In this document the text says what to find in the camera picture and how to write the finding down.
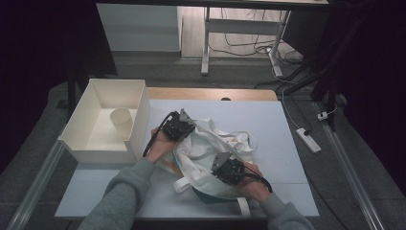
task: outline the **white storage bin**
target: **white storage bin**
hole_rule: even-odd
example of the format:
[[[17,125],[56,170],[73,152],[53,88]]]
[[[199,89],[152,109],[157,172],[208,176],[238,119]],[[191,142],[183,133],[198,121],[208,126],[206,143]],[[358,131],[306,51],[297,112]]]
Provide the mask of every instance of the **white storage bin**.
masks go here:
[[[124,139],[110,121],[121,107],[130,110],[133,121]],[[135,163],[144,151],[148,114],[144,80],[91,79],[58,139],[80,163]]]

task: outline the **person's left hand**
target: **person's left hand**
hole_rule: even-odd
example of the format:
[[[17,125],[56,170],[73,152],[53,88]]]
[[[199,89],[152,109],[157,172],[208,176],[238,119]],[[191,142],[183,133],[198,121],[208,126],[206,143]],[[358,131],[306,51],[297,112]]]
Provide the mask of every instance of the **person's left hand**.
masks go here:
[[[153,129],[151,131],[151,135],[153,135],[157,131],[157,129],[158,129],[157,127]],[[164,155],[171,152],[176,147],[176,145],[177,145],[176,142],[170,141],[165,135],[165,133],[162,130],[160,130],[149,150],[147,159],[152,163],[156,163]]]

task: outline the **power strip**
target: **power strip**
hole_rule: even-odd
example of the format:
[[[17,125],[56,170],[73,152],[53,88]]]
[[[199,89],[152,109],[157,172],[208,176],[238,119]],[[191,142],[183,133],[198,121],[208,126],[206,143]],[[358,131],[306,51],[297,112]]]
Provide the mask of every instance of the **power strip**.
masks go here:
[[[299,137],[304,141],[304,143],[308,146],[308,148],[313,152],[316,153],[321,150],[319,145],[311,138],[310,135],[305,135],[305,129],[304,128],[299,128],[296,130],[296,133],[298,133]]]

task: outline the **forearm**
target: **forearm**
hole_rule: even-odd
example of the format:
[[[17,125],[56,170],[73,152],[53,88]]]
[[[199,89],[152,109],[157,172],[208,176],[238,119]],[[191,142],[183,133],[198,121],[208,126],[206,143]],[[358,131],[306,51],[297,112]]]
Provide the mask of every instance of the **forearm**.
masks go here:
[[[79,229],[130,229],[141,208],[156,166],[142,158],[125,168],[107,186],[104,198]]]
[[[277,195],[272,194],[260,204],[268,218],[271,229],[314,229],[311,223],[298,212],[292,203],[284,204]]]

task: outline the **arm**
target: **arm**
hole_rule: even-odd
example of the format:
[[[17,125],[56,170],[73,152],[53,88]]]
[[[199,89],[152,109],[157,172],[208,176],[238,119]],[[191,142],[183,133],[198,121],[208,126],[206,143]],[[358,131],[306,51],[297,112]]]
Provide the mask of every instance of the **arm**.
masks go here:
[[[245,164],[255,173],[260,173],[258,166]],[[268,229],[308,230],[314,229],[311,223],[298,212],[292,203],[284,204],[276,194],[271,194],[265,185],[257,180],[245,177],[238,185],[245,195],[255,199],[268,219]]]
[[[79,229],[131,229],[135,215],[143,205],[156,163],[175,146],[160,132],[147,157],[125,168],[107,185],[101,202],[84,219]]]

